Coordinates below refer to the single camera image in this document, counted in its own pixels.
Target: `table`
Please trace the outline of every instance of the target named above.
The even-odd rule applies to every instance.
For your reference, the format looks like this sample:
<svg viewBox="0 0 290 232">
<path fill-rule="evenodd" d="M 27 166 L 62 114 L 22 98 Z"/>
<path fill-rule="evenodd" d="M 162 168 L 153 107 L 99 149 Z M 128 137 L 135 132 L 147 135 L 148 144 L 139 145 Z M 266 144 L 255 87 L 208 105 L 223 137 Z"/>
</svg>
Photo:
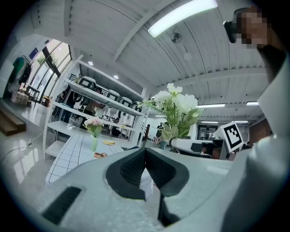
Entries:
<svg viewBox="0 0 290 232">
<path fill-rule="evenodd" d="M 98 146 L 95 152 L 112 155 L 124 151 L 117 144 L 104 144 L 104 140 L 103 138 L 98 138 Z M 92 137 L 90 136 L 80 134 L 71 136 L 53 162 L 45 179 L 46 184 L 56 181 L 78 165 L 96 159 L 94 157 L 95 152 L 90 151 L 91 142 Z M 141 176 L 140 189 L 145 191 L 146 199 L 153 193 L 153 180 L 146 169 Z"/>
</svg>

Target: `floor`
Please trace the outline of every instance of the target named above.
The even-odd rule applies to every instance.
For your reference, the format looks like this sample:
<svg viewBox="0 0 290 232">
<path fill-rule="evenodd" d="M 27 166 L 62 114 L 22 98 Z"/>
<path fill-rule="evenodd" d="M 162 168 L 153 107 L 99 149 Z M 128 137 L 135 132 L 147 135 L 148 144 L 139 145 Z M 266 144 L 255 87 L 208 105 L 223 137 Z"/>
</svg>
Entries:
<svg viewBox="0 0 290 232">
<path fill-rule="evenodd" d="M 33 106 L 27 108 L 15 106 L 11 102 L 5 103 L 6 106 L 12 108 L 14 114 L 26 122 L 27 131 L 9 137 L 0 132 L 0 173 L 14 195 L 30 205 L 35 197 L 45 189 L 45 178 L 55 159 L 50 155 L 44 159 L 42 135 L 34 140 L 31 147 L 27 147 L 31 138 L 37 137 L 43 132 L 47 108 L 40 104 L 36 104 L 35 108 Z M 50 131 L 47 136 L 47 144 L 52 144 L 53 141 L 54 133 Z M 156 145 L 148 140 L 143 146 Z M 159 198 L 160 192 L 154 186 L 154 192 L 147 199 L 144 208 L 155 218 L 158 215 Z"/>
</svg>

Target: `fluorescent ceiling light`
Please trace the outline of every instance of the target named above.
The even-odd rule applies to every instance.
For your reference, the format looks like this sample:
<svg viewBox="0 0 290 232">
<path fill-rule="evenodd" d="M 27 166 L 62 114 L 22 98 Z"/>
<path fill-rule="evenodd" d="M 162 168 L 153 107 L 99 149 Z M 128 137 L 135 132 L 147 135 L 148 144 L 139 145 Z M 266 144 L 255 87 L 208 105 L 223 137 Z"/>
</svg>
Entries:
<svg viewBox="0 0 290 232">
<path fill-rule="evenodd" d="M 235 122 L 235 123 L 248 123 L 249 121 L 232 121 L 232 122 Z"/>
<path fill-rule="evenodd" d="M 248 101 L 248 102 L 246 103 L 246 105 L 247 105 L 247 106 L 258 106 L 259 103 L 256 102 L 256 101 Z"/>
<path fill-rule="evenodd" d="M 213 124 L 217 124 L 218 121 L 201 121 L 201 123 L 213 123 Z"/>
<path fill-rule="evenodd" d="M 211 104 L 211 105 L 200 105 L 196 106 L 197 108 L 216 108 L 216 107 L 224 107 L 226 104 Z"/>
<path fill-rule="evenodd" d="M 185 18 L 195 15 L 199 12 L 209 10 L 212 8 L 217 8 L 218 4 L 215 0 L 193 0 L 188 2 L 161 18 L 152 27 L 148 29 L 148 33 L 153 37 L 157 37 L 159 34 L 164 32 L 166 29 L 178 22 L 184 20 Z"/>
</svg>

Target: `glass vase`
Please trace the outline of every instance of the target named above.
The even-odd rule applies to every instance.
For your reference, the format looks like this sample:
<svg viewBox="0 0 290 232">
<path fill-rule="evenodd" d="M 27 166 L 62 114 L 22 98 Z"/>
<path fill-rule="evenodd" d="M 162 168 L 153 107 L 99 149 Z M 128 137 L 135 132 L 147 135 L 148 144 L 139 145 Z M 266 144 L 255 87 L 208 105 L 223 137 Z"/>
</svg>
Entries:
<svg viewBox="0 0 290 232">
<path fill-rule="evenodd" d="M 92 143 L 91 143 L 91 151 L 96 151 L 98 146 L 98 138 L 97 137 L 93 137 L 92 138 Z"/>
</svg>

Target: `black vent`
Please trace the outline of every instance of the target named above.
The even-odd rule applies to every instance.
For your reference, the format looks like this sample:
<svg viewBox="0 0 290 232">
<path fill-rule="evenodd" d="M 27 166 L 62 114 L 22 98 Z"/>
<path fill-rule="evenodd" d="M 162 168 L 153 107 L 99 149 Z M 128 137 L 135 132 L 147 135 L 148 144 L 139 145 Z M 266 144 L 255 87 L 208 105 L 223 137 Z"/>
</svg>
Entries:
<svg viewBox="0 0 290 232">
<path fill-rule="evenodd" d="M 168 183 L 176 174 L 173 166 L 149 152 L 146 153 L 146 168 L 159 189 Z"/>
<path fill-rule="evenodd" d="M 139 187 L 141 175 L 145 169 L 145 150 L 123 164 L 120 168 L 122 178 L 128 183 Z"/>
<path fill-rule="evenodd" d="M 76 187 L 66 188 L 43 212 L 42 216 L 58 225 L 81 191 Z"/>
</svg>

